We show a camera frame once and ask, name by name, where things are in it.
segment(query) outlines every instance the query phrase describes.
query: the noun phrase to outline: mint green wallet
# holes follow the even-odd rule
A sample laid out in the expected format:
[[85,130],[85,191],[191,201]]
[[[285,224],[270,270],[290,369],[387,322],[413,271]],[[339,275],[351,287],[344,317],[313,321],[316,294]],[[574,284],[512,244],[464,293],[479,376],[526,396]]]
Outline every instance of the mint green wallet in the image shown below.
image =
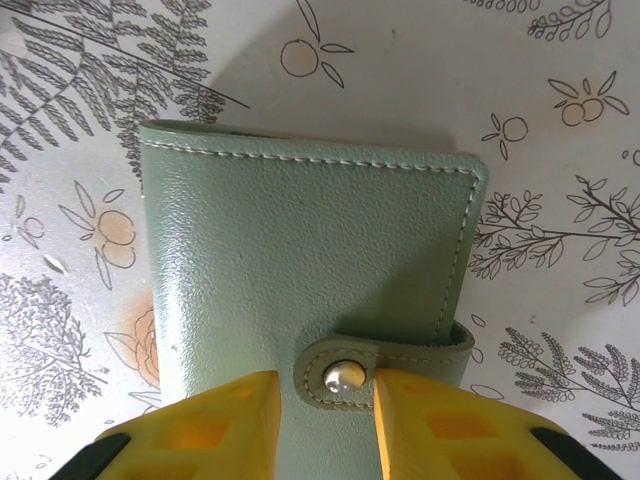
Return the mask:
[[[457,385],[469,358],[454,313],[485,166],[187,122],[140,133],[165,403],[277,370],[277,478],[381,478],[375,369]],[[327,388],[340,362],[364,380]]]

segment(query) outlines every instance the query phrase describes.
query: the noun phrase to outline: stitched edge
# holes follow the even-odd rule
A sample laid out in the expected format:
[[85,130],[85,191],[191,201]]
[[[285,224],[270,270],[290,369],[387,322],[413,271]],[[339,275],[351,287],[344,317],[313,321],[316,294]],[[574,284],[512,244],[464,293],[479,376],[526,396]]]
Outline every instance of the stitched edge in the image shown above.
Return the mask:
[[398,164],[386,164],[379,162],[354,162],[351,160],[334,160],[334,159],[324,159],[324,158],[309,158],[309,157],[286,157],[283,155],[266,155],[261,153],[237,153],[237,152],[217,152],[213,150],[206,150],[200,148],[190,148],[190,147],[179,147],[177,145],[172,145],[169,143],[156,142],[152,140],[142,140],[141,142],[144,145],[153,148],[161,148],[164,150],[173,150],[177,152],[183,153],[196,153],[201,155],[210,155],[210,156],[218,156],[218,157],[236,157],[236,158],[264,158],[264,159],[272,159],[272,160],[283,160],[289,162],[296,163],[316,163],[316,164],[324,164],[324,165],[348,165],[348,166],[356,166],[356,167],[373,167],[373,168],[386,168],[390,170],[414,170],[418,172],[435,172],[435,173],[461,173],[463,175],[471,175],[474,179],[473,185],[471,185],[471,190],[469,191],[469,199],[467,200],[467,205],[464,209],[464,215],[462,217],[462,223],[460,225],[460,233],[458,235],[458,241],[456,242],[456,249],[453,253],[453,261],[451,262],[451,273],[449,274],[449,278],[447,279],[447,287],[444,292],[444,297],[442,298],[442,307],[440,308],[440,314],[438,315],[438,322],[436,323],[436,328],[434,330],[433,336],[437,337],[440,334],[440,329],[442,327],[442,320],[444,319],[444,313],[447,309],[449,294],[451,292],[451,285],[453,284],[453,276],[456,273],[456,267],[458,264],[458,257],[460,255],[460,247],[462,246],[462,239],[464,238],[465,230],[467,227],[469,212],[471,211],[471,205],[473,204],[473,199],[476,195],[476,188],[478,183],[480,182],[480,177],[475,174],[472,170],[468,170],[466,168],[444,168],[444,167],[429,167],[429,166],[421,166],[421,165],[398,165]]
[[313,365],[318,362],[318,360],[322,357],[324,357],[325,355],[328,355],[329,353],[332,352],[340,352],[340,353],[352,353],[352,354],[360,354],[360,355],[365,355],[368,357],[374,357],[374,358],[384,358],[385,360],[395,360],[395,361],[400,361],[400,362],[411,362],[411,363],[460,363],[464,360],[463,357],[460,358],[452,358],[452,359],[448,359],[448,358],[442,358],[442,359],[438,359],[438,358],[413,358],[413,357],[399,357],[397,355],[382,355],[380,353],[371,353],[371,352],[363,352],[362,350],[356,350],[356,349],[349,349],[349,348],[330,348],[329,350],[325,350],[323,352],[320,352],[318,355],[316,355],[315,357],[313,357],[313,359],[309,362],[309,365],[307,365],[307,368],[304,371],[304,377],[303,377],[303,385],[304,385],[304,389],[307,391],[307,393],[309,394],[309,396],[311,398],[313,398],[316,402],[318,403],[324,403],[325,405],[349,405],[352,407],[358,407],[358,408],[373,408],[373,404],[371,403],[362,403],[362,402],[336,402],[336,401],[332,401],[332,400],[325,400],[323,398],[320,398],[318,396],[316,396],[311,389],[309,388],[309,376],[311,373],[311,368],[313,367]]

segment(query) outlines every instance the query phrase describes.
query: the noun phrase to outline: snap button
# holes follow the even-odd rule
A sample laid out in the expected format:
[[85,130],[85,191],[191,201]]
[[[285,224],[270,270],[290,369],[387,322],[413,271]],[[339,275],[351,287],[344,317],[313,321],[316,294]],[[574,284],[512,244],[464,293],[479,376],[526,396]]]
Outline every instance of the snap button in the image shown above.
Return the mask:
[[334,363],[324,372],[324,386],[331,393],[349,393],[364,385],[367,374],[362,365],[352,360]]

